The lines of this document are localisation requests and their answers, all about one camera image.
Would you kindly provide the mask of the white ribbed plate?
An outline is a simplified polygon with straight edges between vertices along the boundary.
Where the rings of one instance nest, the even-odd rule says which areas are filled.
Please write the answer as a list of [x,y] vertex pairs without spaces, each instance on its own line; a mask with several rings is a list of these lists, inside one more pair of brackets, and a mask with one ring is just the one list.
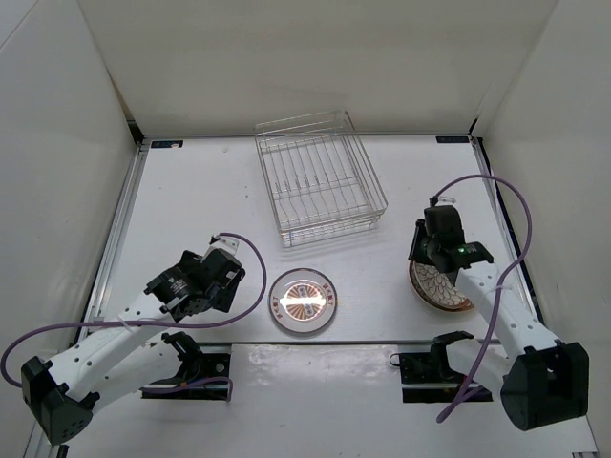
[[411,260],[409,278],[416,294],[434,308],[446,312],[463,312],[474,308],[472,302],[434,266]]

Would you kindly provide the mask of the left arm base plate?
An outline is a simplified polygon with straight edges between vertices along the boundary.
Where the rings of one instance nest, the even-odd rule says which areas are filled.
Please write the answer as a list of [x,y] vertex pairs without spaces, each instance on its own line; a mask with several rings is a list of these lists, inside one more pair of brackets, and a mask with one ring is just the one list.
[[[193,368],[181,370],[175,377],[147,385],[140,392],[140,397],[149,400],[227,402],[229,400],[227,379],[230,375],[231,347],[227,345],[202,346],[200,349],[203,355]],[[190,385],[199,380],[213,378],[219,378],[219,380],[172,392],[172,389],[177,386]]]

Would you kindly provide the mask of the plain white plate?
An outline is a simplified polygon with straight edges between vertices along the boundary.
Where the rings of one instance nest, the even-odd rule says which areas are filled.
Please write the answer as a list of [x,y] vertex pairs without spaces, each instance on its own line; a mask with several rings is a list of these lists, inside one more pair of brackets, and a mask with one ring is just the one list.
[[460,313],[474,309],[474,304],[449,283],[422,285],[416,282],[412,289],[425,304],[444,312]]

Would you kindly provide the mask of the orange patterned round plate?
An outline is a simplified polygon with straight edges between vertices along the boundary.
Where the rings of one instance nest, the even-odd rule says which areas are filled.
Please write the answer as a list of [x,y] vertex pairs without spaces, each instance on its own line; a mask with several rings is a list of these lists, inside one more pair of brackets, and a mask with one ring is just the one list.
[[337,290],[328,276],[312,268],[295,268],[272,283],[267,296],[272,321],[285,333],[310,336],[333,321]]

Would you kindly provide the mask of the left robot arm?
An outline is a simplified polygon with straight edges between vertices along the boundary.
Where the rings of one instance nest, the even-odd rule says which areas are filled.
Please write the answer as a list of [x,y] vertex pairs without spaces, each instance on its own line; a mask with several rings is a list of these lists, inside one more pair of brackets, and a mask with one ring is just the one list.
[[21,367],[22,394],[49,442],[62,445],[94,415],[123,396],[163,380],[194,380],[203,354],[171,325],[209,309],[229,311],[245,275],[234,239],[213,241],[204,255],[191,251],[146,284],[143,292],[102,329],[47,361]]

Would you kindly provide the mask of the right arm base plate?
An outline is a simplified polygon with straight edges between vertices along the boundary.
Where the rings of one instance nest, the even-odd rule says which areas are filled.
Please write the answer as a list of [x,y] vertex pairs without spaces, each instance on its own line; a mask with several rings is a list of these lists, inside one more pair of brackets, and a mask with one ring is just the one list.
[[389,363],[399,369],[404,404],[449,404],[466,378],[455,371],[441,375],[429,352],[392,353]]

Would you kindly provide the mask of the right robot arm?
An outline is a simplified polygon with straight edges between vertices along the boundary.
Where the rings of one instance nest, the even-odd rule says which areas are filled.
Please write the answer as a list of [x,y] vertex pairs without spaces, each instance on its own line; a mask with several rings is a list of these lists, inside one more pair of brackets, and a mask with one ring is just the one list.
[[458,211],[431,206],[415,223],[410,260],[435,268],[493,329],[495,353],[465,331],[433,339],[430,373],[448,382],[459,373],[498,399],[522,431],[584,416],[588,411],[589,357],[579,343],[564,343],[501,284],[493,256],[464,238]]

